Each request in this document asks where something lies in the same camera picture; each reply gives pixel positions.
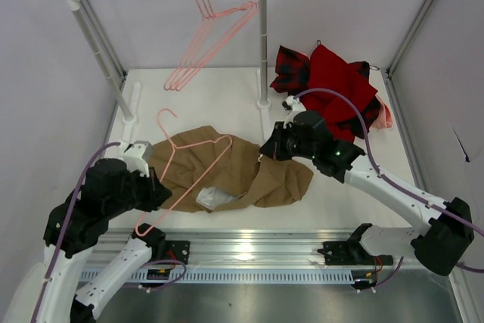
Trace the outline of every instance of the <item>brown cloth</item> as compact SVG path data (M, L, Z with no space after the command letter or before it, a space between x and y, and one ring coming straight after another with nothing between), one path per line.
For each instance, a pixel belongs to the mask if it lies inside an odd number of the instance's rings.
M172 137L178 146L205 140L215 140L221 136L212 126L202 126ZM259 158L259 146L237 136L232 137L232 146L218 163L200 180L193 190L175 207L174 210L197 212L205 210L197 204L197 195L202 188L217 187L238 200L222 204L215 211L236 210L253 204L257 207L276 207L292 204L307 192L312 179L312 171L293 160L278 162ZM176 151L163 185L172 191L173 196L163 208L170 208L183 193L205 172L229 143L224 138L217 144L207 143L200 146ZM172 153L168 141L154 145L149 165L161 176Z

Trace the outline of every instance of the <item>gray wall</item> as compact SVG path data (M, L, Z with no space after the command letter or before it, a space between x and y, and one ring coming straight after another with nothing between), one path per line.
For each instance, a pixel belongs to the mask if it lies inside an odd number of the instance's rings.
M0 321L113 107L63 0L0 0Z
M213 0L216 10L247 0ZM386 66L422 0L268 0L268 55L279 45L309 53L317 39L348 61ZM194 0L94 0L127 67L174 67L200 22ZM217 20L218 31L229 21ZM212 61L215 66L258 64L254 19Z
M438 0L394 77L424 177L432 192L465 199L484 225L484 7L482 0ZM469 157L464 159L463 145ZM465 256L484 267L476 236ZM469 274L475 297L484 277ZM480 312L484 318L482 299Z

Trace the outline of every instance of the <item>purple tube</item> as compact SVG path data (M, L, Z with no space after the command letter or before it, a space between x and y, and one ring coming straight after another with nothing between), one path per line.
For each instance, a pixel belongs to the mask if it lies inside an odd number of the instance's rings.
M323 88L315 88L315 89L309 89L305 90L303 92L300 92L294 98L300 98L301 96L307 95L311 92L326 92L327 94L332 94L334 96L337 96L338 98L341 98L343 101L345 101L352 109L355 111L356 116L358 117L359 122L361 123L361 128L363 129L363 135L365 136L365 145L366 145L366 150L368 153L368 159L370 160L371 165L375 169L375 171L380 174L380 167L378 166L377 162L375 161L373 157L373 153L371 153L371 147L370 147L370 140L368 139L368 132L366 130L366 124L365 121L363 120L363 116L361 116L358 108L345 96L341 95L339 92L330 90L330 89L323 89ZM409 197L412 197L415 200L418 200L419 202L423 203L425 206L429 205L429 201L426 200L425 198L416 195L415 193L407 190L406 188L402 187L398 183L394 182L392 179L388 178L386 175L381 174L382 180L384 180L386 183L397 189L398 191L401 191L403 194L408 195ZM459 221L463 225L473 229L475 232L480 234L481 236L484 237L484 230L482 230L479 226L474 225L472 222L467 221L466 219L461 218L460 216L457 216L456 214L449 212L447 210L444 210L443 208L436 206L434 204L430 204L430 207L439 211L440 213L443 213L456 221ZM476 268L471 268L469 266L466 266L463 262L458 263L456 266L463 270L467 270L469 272L476 272L479 274L484 273L484 269L476 269Z
M114 143L109 143L104 146L102 146L98 151L94 153L94 155L91 157L91 159L88 161L88 163L85 165L84 170L81 172L81 176L79 177L77 181L77 185L74 188L73 191L73 196L70 198L69 202L69 207L67 208L67 213L66 217L64 218L64 222L62 223L62 227L60 228L60 233L59 233L59 238L57 239L57 243L55 245L55 250L54 254L52 255L52 260L48 264L47 272L45 273L44 276L44 284L42 284L42 289L40 290L39 298L37 299L36 307L33 310L32 318L30 319L30 323L36 323L37 322L37 315L39 314L40 310L40 305L42 304L42 299L45 294L45 289L48 284L48 280L51 278L52 272L54 271L55 263L57 262L57 258L59 257L59 253L61 252L61 245L62 241L64 240L64 236L66 235L67 231L67 226L69 225L70 218L73 214L74 210L74 204L76 204L76 198L77 195L79 194L79 191L81 190L82 182L84 181L85 174L88 172L88 169L91 167L91 165L96 161L96 159L101 155L103 151L110 147L115 147L120 145L119 142L114 142Z

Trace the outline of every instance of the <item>clothing rack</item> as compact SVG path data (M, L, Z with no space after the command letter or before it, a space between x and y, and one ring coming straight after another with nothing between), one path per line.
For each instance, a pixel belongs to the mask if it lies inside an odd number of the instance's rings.
M79 28L82 30L89 47L94 54L105 79L109 82L111 88L113 89L114 96L116 98L117 104L121 108L124 118L123 122L126 128L129 129L127 135L131 134L132 124L137 120L135 115L135 109L138 104L138 99L141 86L135 86L135 90L132 95L132 99L128 103L123 97L120 90L120 86L123 83L122 77L116 70L112 70L110 67L111 62L106 59L106 56L101 52L101 47L95 36L95 32L89 27L88 21L86 20L86 15L82 11L81 2L86 0L66 0L73 12ZM268 99L268 83L267 83L267 0L259 0L259 19L260 19L260 69L257 77L260 83L260 93L257 105L261 112L262 118L262 129L265 138L268 138L270 133L270 122L268 118L268 109L271 105Z

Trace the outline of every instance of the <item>white table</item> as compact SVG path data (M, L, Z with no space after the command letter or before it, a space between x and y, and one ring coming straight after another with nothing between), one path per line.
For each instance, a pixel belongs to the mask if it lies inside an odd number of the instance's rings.
M135 140L156 144L165 139L157 125L159 109L168 107L178 114L162 116L163 126L170 135L212 125L220 133L229 133L253 143L262 143L262 127L256 107L258 85L256 68L212 68L201 70L181 92L168 92L163 83L172 70L130 70L124 87L124 96L130 99L135 82L142 85L138 106L138 124ZM269 80L275 77L269 69ZM383 78L379 71L371 71L370 83L379 90L378 95L389 105ZM281 106L284 95L269 89L272 106L271 123L283 120L287 112ZM123 133L123 115L118 109L110 133L110 141L120 140ZM402 140L396 127L370 132L374 156L382 166L398 177L413 183ZM364 147L362 140L356 144ZM403 227L408 223L374 198L334 179L314 171L312 183L305 197L290 206L274 208L249 207L217 213L183 213L173 211L158 225L160 228L199 229L339 229L356 228L365 222L382 227ZM145 222L153 222L161 213L151 213ZM131 228L140 213L124 213L110 223L111 228Z

